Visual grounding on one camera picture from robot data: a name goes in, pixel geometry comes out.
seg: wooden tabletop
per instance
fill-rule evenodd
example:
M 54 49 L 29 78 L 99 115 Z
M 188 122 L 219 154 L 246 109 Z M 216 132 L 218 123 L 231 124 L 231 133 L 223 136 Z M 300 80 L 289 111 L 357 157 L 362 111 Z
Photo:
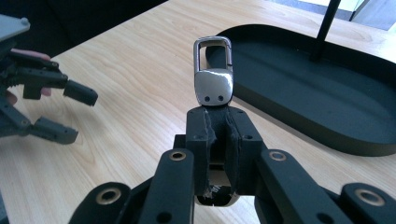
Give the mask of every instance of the wooden tabletop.
M 78 129 L 62 146 L 33 136 L 0 139 L 0 189 L 11 223 L 66 223 L 90 190 L 109 181 L 131 188 L 154 175 L 175 134 L 185 133 L 186 113 L 198 106 L 192 45 L 230 27 L 262 23 L 316 36 L 322 16 L 263 0 L 171 0 L 53 60 L 77 82 L 95 89 L 88 107 L 53 91 L 16 107 L 31 121 L 41 115 Z M 396 37 L 335 20 L 328 41 L 396 63 Z M 234 98 L 269 148 L 288 151 L 324 188 L 339 193 L 363 182 L 396 198 L 396 155 L 363 158 L 310 139 Z M 257 223 L 252 197 L 227 208 L 195 206 L 196 223 Z

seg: silver keychain clip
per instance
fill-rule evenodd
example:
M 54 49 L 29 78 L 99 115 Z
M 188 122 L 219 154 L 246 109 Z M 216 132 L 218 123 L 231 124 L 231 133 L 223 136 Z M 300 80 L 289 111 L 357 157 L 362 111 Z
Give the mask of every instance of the silver keychain clip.
M 200 49 L 223 46 L 226 68 L 200 68 Z M 233 62 L 231 41 L 224 36 L 207 36 L 194 43 L 194 88 L 200 105 L 227 105 L 233 98 Z

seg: metal screw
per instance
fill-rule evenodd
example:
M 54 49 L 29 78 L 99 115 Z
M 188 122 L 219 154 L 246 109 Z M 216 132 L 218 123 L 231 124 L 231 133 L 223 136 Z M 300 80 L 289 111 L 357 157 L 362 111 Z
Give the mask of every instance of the metal screw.
M 385 200 L 381 196 L 368 189 L 356 189 L 355 194 L 360 200 L 370 205 L 383 206 L 385 204 Z
M 186 153 L 181 151 L 172 152 L 169 156 L 172 161 L 182 161 L 186 159 Z
M 270 158 L 273 159 L 274 161 L 285 161 L 286 160 L 285 154 L 283 154 L 279 151 L 270 152 Z
M 99 204 L 111 204 L 119 199 L 121 191 L 116 188 L 104 189 L 96 196 L 96 202 Z

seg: black oval tray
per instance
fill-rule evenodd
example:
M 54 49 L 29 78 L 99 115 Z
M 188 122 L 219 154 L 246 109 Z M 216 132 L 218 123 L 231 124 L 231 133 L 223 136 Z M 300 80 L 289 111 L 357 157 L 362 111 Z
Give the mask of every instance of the black oval tray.
M 320 143 L 360 156 L 396 152 L 396 64 L 274 26 L 237 26 L 219 35 L 233 44 L 233 94 Z M 210 67 L 224 50 L 207 48 Z

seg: black pole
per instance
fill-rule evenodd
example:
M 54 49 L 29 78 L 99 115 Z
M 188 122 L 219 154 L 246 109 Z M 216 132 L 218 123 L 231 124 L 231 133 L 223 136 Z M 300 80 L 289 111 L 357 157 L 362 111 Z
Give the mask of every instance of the black pole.
M 320 25 L 319 33 L 317 36 L 317 40 L 315 42 L 314 49 L 311 52 L 311 56 L 309 60 L 312 62 L 317 62 L 324 49 L 325 39 L 327 33 L 329 33 L 330 26 L 332 25 L 332 20 L 334 19 L 335 12 L 337 11 L 338 6 L 340 5 L 341 0 L 331 0 L 330 4 L 326 10 L 326 14 L 324 15 L 323 22 Z

